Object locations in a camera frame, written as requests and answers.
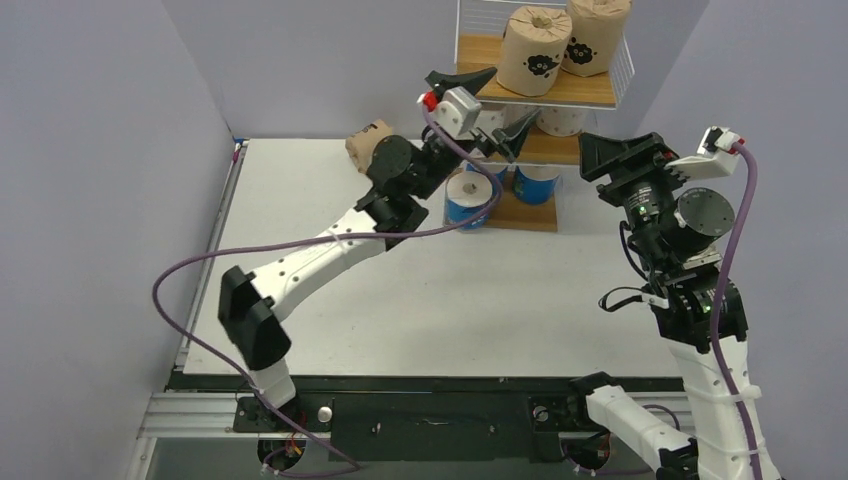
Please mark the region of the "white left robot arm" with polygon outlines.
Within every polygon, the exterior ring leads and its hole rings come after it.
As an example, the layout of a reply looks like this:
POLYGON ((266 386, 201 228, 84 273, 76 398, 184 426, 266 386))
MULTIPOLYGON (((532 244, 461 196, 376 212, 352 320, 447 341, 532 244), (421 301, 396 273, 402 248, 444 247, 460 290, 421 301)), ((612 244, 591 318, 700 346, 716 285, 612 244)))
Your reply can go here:
POLYGON ((272 429, 291 427, 298 416, 296 388, 286 355, 291 340, 283 321, 311 294, 356 264, 391 250, 407 238, 423 237, 422 206, 473 151, 514 161, 540 112, 487 133, 475 123, 478 93, 496 76, 494 67, 466 74, 432 71, 429 91, 418 104, 427 123, 421 145, 396 134, 378 140, 366 176, 372 186, 325 235, 300 241, 290 254, 252 271, 234 266, 223 273, 219 323, 237 348, 247 380, 261 401, 259 416, 272 429))

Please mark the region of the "brown paper roll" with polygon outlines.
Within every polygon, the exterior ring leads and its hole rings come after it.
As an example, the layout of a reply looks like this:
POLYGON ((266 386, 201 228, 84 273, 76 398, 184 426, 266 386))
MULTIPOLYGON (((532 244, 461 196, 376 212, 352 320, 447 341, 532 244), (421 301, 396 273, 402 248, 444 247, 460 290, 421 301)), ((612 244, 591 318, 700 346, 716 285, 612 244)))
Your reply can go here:
POLYGON ((568 1, 566 12, 572 21, 572 33, 560 68, 580 77, 607 72, 631 8, 630 0, 568 1))
POLYGON ((364 174, 371 165, 377 144, 393 134, 394 128, 378 119, 345 139, 345 149, 359 173, 364 174))
POLYGON ((497 83, 525 97, 545 95, 553 86, 572 21, 563 8, 524 5, 506 22, 497 64, 497 83))

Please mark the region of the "floral white paper roll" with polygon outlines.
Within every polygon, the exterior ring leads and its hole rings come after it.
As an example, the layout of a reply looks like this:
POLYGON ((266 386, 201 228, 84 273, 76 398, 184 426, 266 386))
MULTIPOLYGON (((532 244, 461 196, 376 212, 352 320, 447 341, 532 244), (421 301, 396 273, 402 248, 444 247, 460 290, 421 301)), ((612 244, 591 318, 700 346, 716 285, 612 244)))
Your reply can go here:
POLYGON ((509 125, 517 122, 522 117, 527 114, 533 113, 537 110, 535 106, 532 105, 520 105, 520 104, 508 104, 504 107, 504 121, 503 126, 508 127, 509 125))
MULTIPOLYGON (((484 104, 472 128, 472 139, 480 133, 485 138, 493 138, 493 132, 505 125, 506 107, 498 104, 484 104)), ((473 158, 487 158, 494 155, 497 148, 486 143, 483 147, 475 147, 471 152, 473 158)))
POLYGON ((575 107, 544 107, 536 120, 536 126, 550 136, 574 136, 583 130, 588 112, 588 109, 575 107))

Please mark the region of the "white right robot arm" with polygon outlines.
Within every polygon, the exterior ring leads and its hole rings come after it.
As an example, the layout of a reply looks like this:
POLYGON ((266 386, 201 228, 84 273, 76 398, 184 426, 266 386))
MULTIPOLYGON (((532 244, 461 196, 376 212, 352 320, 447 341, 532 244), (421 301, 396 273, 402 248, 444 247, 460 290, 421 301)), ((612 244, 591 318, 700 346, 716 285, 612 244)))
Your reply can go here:
POLYGON ((573 382, 566 418, 623 441, 659 479, 776 479, 748 369, 748 322, 729 271, 757 185, 755 158, 726 127, 708 128, 689 156, 650 133, 578 138, 581 177, 625 211, 624 250, 644 278, 631 303, 655 316, 687 396, 694 433, 657 418, 612 377, 573 382))

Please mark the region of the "blue paper roll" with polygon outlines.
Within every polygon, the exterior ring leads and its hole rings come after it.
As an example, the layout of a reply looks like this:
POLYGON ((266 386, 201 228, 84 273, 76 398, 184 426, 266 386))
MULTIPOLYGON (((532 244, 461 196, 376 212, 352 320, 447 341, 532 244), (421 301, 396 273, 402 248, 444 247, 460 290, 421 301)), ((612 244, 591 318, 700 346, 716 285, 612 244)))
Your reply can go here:
POLYGON ((467 162, 465 164, 466 171, 473 171, 477 173, 484 174, 485 172, 490 172, 494 175, 500 184, 504 183, 506 178, 506 174, 509 171, 509 166, 506 164, 487 164, 484 163, 480 168, 477 168, 474 164, 467 162))
POLYGON ((493 195, 493 186, 484 174, 463 171, 453 175, 446 183, 445 223, 471 218, 484 209, 493 195))
POLYGON ((512 191, 525 204, 541 205, 553 196, 559 178, 557 167, 519 165, 513 175, 512 191))

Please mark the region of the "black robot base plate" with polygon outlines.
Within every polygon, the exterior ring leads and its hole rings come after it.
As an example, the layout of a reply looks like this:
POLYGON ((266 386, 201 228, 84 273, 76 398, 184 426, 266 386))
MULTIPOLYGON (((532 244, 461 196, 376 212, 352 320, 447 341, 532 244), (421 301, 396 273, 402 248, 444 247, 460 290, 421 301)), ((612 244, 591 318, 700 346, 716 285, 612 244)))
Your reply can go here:
POLYGON ((294 385, 282 412, 360 462, 610 457, 610 434, 567 377, 297 376, 294 385))

